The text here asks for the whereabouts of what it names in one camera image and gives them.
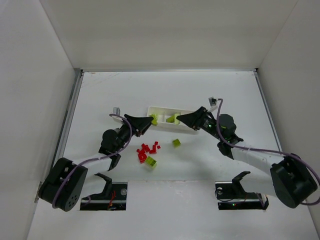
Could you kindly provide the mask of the lime green 2x4 lego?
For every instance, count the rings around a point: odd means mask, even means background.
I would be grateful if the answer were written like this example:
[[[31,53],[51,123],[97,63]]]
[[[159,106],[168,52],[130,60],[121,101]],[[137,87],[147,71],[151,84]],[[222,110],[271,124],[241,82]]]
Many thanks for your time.
[[[165,121],[166,121],[167,123],[172,123],[172,124],[174,124],[174,115],[168,117]]]

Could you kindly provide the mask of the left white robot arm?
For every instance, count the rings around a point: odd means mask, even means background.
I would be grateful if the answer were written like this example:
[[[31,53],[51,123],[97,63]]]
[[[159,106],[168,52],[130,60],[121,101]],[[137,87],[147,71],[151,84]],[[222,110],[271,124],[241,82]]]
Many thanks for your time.
[[[42,183],[38,197],[54,209],[70,211],[82,198],[105,198],[111,195],[112,179],[103,174],[113,170],[121,159],[120,153],[133,136],[142,136],[152,125],[152,116],[121,117],[121,127],[108,129],[102,134],[98,153],[80,160],[62,157]]]

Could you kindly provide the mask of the pale green lego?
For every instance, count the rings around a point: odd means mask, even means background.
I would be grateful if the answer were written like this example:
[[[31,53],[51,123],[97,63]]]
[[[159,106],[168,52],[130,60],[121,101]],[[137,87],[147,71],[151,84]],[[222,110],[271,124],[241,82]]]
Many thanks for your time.
[[[180,120],[178,120],[178,117],[180,116],[180,113],[175,113],[174,114],[174,124],[175,125],[179,125],[180,124]]]

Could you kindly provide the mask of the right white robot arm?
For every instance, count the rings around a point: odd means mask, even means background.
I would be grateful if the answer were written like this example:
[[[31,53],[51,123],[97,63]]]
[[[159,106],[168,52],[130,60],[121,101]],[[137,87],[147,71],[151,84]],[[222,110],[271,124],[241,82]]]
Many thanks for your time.
[[[297,155],[275,150],[258,150],[236,135],[232,116],[214,117],[205,107],[177,116],[177,120],[218,139],[222,155],[244,162],[266,173],[271,179],[270,192],[285,206],[296,208],[318,189],[320,178]]]

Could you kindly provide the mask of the lime green long lego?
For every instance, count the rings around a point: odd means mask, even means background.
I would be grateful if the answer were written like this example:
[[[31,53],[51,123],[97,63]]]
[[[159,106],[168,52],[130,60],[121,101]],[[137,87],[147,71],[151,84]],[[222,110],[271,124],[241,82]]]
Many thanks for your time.
[[[154,158],[152,158],[152,157],[150,157],[150,156],[148,156],[148,157],[146,158],[146,160],[144,161],[144,163],[145,163],[148,167],[150,167],[150,168],[152,168],[152,169],[156,168],[156,166],[157,166],[157,164],[158,164],[158,162],[157,162]]]

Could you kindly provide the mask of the small lime green lego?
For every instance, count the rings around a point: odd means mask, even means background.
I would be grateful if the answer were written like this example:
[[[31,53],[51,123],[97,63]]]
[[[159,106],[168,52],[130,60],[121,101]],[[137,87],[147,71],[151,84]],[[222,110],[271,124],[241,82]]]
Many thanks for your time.
[[[181,146],[181,142],[180,142],[180,140],[177,138],[177,139],[174,139],[174,140],[172,141],[172,145],[173,145],[174,148],[177,148],[177,147]]]

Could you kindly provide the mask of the red lego pile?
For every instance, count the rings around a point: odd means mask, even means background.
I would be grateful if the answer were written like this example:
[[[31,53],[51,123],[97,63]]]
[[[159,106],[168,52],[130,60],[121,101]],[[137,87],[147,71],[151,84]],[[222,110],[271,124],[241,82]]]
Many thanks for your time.
[[[161,149],[161,145],[158,141],[155,141],[152,145],[142,143],[141,146],[136,150],[139,163],[143,164],[149,155],[156,154],[159,149]]]

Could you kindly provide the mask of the white three-compartment tray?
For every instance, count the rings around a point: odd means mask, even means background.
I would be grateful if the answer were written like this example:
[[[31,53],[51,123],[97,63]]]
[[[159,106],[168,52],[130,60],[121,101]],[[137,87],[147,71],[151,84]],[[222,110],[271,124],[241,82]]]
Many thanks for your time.
[[[190,110],[149,106],[146,116],[155,117],[156,124],[151,125],[154,130],[196,135],[197,131],[177,120],[178,116],[190,113],[192,113]]]

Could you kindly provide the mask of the lime green 2x2 lego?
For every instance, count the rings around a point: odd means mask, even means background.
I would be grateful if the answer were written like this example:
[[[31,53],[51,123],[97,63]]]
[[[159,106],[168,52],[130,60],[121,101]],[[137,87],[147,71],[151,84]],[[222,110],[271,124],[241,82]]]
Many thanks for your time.
[[[159,117],[158,114],[152,113],[149,116],[152,117],[151,124],[153,126],[157,126],[158,125],[158,117]]]

